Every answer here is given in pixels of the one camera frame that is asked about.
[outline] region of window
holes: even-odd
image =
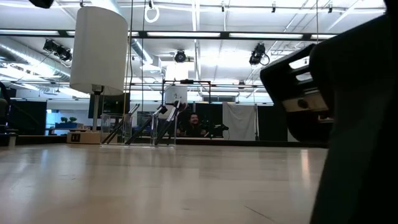
[[[209,101],[209,96],[203,96],[203,101]],[[235,96],[211,96],[211,102],[235,102]]]

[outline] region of stage light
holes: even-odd
[[[183,63],[187,59],[187,56],[185,55],[185,52],[183,50],[177,51],[175,54],[174,60],[177,63]]]
[[[258,65],[261,63],[264,56],[266,56],[266,46],[264,44],[257,44],[256,48],[251,52],[249,63],[251,65]]]
[[[46,40],[43,46],[43,50],[48,53],[52,53],[57,49],[58,45],[53,40]]]
[[[53,40],[46,40],[43,46],[43,50],[47,51],[50,54],[54,53],[54,55],[57,56],[61,61],[72,61],[72,54],[70,53],[70,49],[56,44]]]

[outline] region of white curtain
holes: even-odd
[[[223,103],[223,124],[225,140],[255,141],[254,106]]]

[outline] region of black wall panel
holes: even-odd
[[[287,141],[285,112],[276,106],[258,106],[260,141]]]

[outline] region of ceiling light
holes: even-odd
[[[149,65],[149,64],[143,65],[143,66],[141,66],[140,68],[141,68],[141,70],[143,70],[144,72],[161,72],[161,71],[162,71],[162,69],[159,68],[158,66]]]
[[[0,34],[9,35],[59,35],[56,30],[11,30],[0,29]]]
[[[230,33],[229,37],[238,38],[263,38],[263,39],[301,39],[303,34],[250,34],[250,33]]]
[[[133,31],[133,32],[131,32],[131,36],[132,36],[132,37],[138,37],[138,36],[139,36],[139,33]]]
[[[70,96],[75,96],[75,97],[79,97],[79,98],[89,98],[90,95],[87,93],[82,93],[80,91],[77,90],[73,90],[71,88],[60,88],[61,93],[70,95]]]
[[[319,34],[319,35],[311,35],[311,39],[323,39],[323,40],[327,40],[330,39],[332,37],[336,37],[337,35],[328,35],[328,34]]]
[[[30,89],[30,90],[39,91],[39,88],[37,88],[36,86],[32,86],[32,85],[26,84],[26,83],[23,83],[23,84],[16,84],[16,83],[13,83],[13,84],[11,85],[11,87],[12,87],[12,86],[19,86],[19,87],[27,88],[27,89]]]
[[[220,37],[219,32],[148,32],[149,37]]]

